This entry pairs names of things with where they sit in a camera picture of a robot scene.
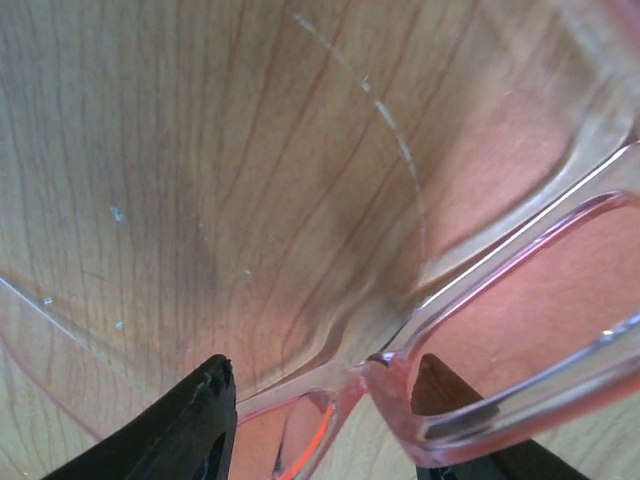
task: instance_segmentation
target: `light wood table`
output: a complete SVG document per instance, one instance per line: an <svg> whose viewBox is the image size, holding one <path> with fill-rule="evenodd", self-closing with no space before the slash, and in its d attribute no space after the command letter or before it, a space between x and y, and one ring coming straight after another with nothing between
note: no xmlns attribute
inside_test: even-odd
<svg viewBox="0 0 640 480"><path fill-rule="evenodd" d="M362 359L440 280L425 258L632 121L545 1L0 12L0 274L66 329L2 292L3 479L44 475L213 353L241 396ZM639 402L541 440L594 480L640 478ZM315 478L415 471L364 399Z"/></svg>

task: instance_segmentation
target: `dust speck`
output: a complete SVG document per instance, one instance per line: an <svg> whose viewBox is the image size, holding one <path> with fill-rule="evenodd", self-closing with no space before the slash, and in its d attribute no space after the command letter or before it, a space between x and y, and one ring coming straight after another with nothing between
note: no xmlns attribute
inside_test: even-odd
<svg viewBox="0 0 640 480"><path fill-rule="evenodd" d="M116 222L116 225L120 225L122 223L122 220L124 219L122 210L120 210L118 207L111 207L111 213L113 214L113 219Z"/></svg>

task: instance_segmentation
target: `eyeglasses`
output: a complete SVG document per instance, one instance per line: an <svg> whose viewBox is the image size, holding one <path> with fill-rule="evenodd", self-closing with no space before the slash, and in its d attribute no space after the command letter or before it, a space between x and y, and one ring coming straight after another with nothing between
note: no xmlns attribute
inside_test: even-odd
<svg viewBox="0 0 640 480"><path fill-rule="evenodd" d="M513 445L640 389L640 256L625 255L640 252L639 185L640 143L633 143L438 289L380 352L353 368L322 365L240 402L238 437L247 426L284 422L280 445L271 446L278 447L275 458L265 460L274 466L271 478L308 478L369 393L411 459L435 467ZM16 335L37 338L42 329L73 336L64 319L4 279L0 292L7 312L21 318L19 331L3 323L8 343L20 344ZM73 339L50 348L73 350L70 376L77 365L108 372L101 374L104 393L126 391L132 399L115 413L122 423L148 405L126 375L105 370L105 358ZM31 348L33 364L49 351L21 344ZM414 413L418 371L433 354L485 399ZM68 382L44 378L42 369L30 373L45 389ZM92 411L91 398L70 408L82 417ZM98 417L87 423L105 421ZM234 449L243 452L242 445Z"/></svg>

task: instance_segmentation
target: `eyeglass nose pad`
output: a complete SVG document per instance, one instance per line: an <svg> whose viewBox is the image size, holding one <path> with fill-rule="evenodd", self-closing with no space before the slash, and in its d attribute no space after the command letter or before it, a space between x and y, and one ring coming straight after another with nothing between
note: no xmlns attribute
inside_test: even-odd
<svg viewBox="0 0 640 480"><path fill-rule="evenodd" d="M287 417L271 480L293 480L313 467L332 430L335 395L312 392L296 400Z"/></svg>

